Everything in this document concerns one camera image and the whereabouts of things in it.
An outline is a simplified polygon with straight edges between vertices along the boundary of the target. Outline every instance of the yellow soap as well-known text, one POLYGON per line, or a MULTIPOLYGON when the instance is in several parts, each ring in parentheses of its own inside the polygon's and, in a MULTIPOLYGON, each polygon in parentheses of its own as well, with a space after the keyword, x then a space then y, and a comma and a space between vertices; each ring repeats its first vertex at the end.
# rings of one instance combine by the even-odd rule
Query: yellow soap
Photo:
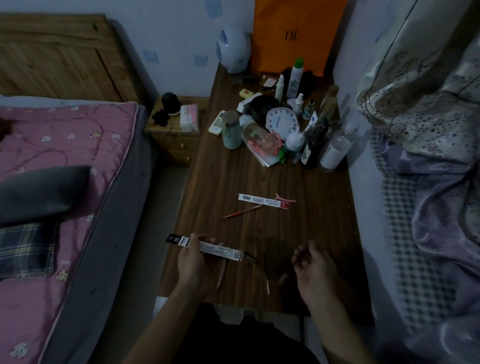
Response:
POLYGON ((253 92, 244 88, 243 90, 240 91, 240 96, 243 98, 249 98, 250 96, 253 96, 253 92))

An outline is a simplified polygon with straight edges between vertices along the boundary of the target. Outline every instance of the tissue box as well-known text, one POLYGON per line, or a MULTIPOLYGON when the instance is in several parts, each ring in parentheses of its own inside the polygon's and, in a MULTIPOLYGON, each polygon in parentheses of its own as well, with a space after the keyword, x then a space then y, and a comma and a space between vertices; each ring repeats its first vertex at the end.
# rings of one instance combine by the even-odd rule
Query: tissue box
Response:
POLYGON ((180 106, 180 128, 184 133, 198 131, 198 106, 180 106))

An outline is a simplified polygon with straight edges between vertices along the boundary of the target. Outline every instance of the pink quilt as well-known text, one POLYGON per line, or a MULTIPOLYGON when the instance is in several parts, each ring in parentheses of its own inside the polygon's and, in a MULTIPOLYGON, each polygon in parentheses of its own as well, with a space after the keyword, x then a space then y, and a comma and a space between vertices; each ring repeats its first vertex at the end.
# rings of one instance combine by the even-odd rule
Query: pink quilt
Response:
POLYGON ((15 173, 91 166, 85 197, 60 225, 55 272, 0 281, 0 363, 37 363, 55 327, 95 213, 120 170, 135 128, 137 104, 51 109, 0 107, 15 120, 0 142, 0 182, 15 173))

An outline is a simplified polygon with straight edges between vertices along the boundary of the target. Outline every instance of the checkered fabric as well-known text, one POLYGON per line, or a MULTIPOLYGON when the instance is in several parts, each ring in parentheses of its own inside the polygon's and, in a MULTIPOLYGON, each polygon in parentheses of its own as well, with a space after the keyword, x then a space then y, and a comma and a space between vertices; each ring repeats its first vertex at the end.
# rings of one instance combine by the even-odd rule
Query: checkered fabric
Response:
POLYGON ((56 237, 56 224, 0 228, 0 279, 52 274, 56 237))
POLYGON ((381 134, 373 132, 372 154, 383 174, 384 214, 390 228, 391 251, 396 270, 403 318, 411 333, 438 324, 451 312, 453 283, 433 266, 412 239, 417 176, 396 174, 378 151, 381 134))

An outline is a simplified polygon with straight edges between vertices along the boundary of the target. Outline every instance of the clock face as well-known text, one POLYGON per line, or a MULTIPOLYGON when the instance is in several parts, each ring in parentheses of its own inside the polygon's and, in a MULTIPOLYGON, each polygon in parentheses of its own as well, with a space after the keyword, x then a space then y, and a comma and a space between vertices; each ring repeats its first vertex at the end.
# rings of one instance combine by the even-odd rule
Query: clock face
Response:
POLYGON ((287 108, 271 109, 266 118, 266 128, 271 133, 278 133, 285 141, 291 132, 298 130, 299 122, 295 113, 287 108))

